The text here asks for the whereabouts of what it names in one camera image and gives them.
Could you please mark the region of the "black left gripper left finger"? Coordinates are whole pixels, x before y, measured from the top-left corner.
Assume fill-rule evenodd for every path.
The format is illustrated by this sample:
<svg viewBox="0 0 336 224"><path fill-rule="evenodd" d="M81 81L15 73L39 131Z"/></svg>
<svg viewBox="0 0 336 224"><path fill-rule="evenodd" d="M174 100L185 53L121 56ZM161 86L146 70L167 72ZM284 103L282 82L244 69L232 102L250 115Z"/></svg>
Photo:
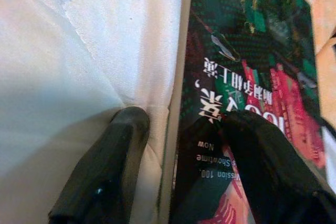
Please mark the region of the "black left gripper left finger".
<svg viewBox="0 0 336 224"><path fill-rule="evenodd" d="M75 166L49 223L129 223L149 131L142 108L118 111Z"/></svg>

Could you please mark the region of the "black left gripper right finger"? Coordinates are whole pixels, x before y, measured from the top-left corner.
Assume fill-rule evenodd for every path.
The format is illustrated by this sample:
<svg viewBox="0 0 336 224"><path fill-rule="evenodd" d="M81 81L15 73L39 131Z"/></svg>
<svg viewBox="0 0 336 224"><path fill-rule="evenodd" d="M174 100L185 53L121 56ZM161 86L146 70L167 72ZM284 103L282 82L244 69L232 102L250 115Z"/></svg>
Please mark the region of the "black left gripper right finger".
<svg viewBox="0 0 336 224"><path fill-rule="evenodd" d="M232 111L222 129L256 223L335 223L335 193L277 126Z"/></svg>

